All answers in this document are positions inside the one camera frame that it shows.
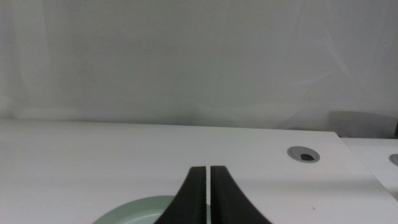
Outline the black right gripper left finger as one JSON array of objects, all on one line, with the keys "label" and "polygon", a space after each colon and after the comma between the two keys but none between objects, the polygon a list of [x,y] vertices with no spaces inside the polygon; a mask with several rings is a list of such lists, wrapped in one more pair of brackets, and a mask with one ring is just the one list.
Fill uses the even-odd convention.
[{"label": "black right gripper left finger", "polygon": [[191,167],[176,196],[155,224],[207,224],[206,168]]}]

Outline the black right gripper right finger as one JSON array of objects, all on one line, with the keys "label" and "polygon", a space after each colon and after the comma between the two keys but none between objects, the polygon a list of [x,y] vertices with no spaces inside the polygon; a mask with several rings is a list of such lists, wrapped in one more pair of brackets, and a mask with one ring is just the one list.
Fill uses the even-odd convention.
[{"label": "black right gripper right finger", "polygon": [[271,224],[249,201],[225,166],[211,166],[212,224]]}]

